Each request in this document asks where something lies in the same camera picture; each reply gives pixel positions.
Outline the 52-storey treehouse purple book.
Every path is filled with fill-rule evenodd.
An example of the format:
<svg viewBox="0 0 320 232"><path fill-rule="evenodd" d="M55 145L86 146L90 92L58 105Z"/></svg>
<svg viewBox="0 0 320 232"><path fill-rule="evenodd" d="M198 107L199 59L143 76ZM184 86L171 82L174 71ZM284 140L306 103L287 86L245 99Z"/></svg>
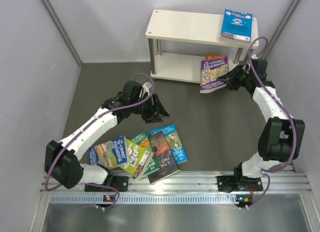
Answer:
<svg viewBox="0 0 320 232"><path fill-rule="evenodd" d="M200 63L200 93L211 93L227 84L218 78L229 72L229 60L225 57L202 60Z"/></svg>

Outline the tale of two cities book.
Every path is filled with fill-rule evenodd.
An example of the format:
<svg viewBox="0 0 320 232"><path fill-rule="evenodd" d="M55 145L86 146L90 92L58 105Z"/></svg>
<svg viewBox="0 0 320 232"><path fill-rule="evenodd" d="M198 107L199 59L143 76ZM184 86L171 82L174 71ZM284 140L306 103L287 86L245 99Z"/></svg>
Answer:
<svg viewBox="0 0 320 232"><path fill-rule="evenodd" d="M151 136L150 145L154 149L156 162L159 169L148 175L148 180L151 185L177 173L180 167L175 160L173 152L163 134L159 131Z"/></svg>

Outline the blue back-cover book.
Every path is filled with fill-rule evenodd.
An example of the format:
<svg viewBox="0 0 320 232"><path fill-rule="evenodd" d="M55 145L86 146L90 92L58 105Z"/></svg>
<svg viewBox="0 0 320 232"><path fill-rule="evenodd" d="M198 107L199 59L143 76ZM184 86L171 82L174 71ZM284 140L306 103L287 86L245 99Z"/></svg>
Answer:
<svg viewBox="0 0 320 232"><path fill-rule="evenodd" d="M225 9L220 36L236 41L251 42L253 15Z"/></svg>

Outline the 78-storey treehouse orange book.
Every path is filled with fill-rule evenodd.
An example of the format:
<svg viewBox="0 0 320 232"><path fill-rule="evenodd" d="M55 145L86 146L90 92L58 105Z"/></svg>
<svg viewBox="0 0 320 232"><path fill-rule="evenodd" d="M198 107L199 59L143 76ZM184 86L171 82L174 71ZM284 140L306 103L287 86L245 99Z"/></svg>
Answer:
<svg viewBox="0 0 320 232"><path fill-rule="evenodd" d="M226 59L228 60L228 56L227 55L216 55L216 54L207 54L205 56L206 60L218 60L218 59Z"/></svg>

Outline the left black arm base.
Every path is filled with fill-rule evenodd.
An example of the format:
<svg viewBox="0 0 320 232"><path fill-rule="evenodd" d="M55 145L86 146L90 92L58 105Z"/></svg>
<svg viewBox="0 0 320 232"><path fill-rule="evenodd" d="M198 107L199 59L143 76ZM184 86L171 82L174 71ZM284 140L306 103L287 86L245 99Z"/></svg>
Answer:
<svg viewBox="0 0 320 232"><path fill-rule="evenodd" d="M119 192L126 192L128 190L129 178L127 176L110 176L108 177L104 184L105 186L113 187ZM114 192L112 189L92 186L86 184L84 187L85 192Z"/></svg>

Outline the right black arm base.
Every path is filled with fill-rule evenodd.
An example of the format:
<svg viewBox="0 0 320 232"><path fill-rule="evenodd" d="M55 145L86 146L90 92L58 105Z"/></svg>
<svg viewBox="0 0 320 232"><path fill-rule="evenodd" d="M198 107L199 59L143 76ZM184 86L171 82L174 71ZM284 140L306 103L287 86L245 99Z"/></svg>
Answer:
<svg viewBox="0 0 320 232"><path fill-rule="evenodd" d="M219 192L231 193L239 191L238 180L235 176L217 176L216 179Z"/></svg>

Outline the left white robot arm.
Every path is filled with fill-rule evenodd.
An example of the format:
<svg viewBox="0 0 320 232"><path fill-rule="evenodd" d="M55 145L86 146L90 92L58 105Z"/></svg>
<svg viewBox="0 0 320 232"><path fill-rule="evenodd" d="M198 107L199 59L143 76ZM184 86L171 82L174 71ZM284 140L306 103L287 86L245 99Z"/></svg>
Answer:
<svg viewBox="0 0 320 232"><path fill-rule="evenodd" d="M82 126L60 141L50 141L45 149L44 171L48 187L53 178L58 186L71 189L77 184L87 184L103 191L114 191L113 176L106 166L80 163L87 149L104 133L132 114L140 115L146 123L157 123L169 114L154 93L154 81L144 84L127 81L114 98L106 100L98 111Z"/></svg>

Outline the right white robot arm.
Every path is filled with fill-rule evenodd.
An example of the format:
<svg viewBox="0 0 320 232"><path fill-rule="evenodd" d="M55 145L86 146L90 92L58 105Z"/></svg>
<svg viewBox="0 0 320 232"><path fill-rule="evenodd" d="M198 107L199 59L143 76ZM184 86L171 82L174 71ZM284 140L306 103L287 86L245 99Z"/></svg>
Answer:
<svg viewBox="0 0 320 232"><path fill-rule="evenodd" d="M262 172L271 172L272 167L284 169L296 159L305 130L304 121L291 116L277 96L275 85L267 80L267 65L266 60L252 59L246 66L238 65L218 78L230 90L245 88L266 122L257 152L235 167L233 177L228 181L242 191L250 185L259 185Z"/></svg>

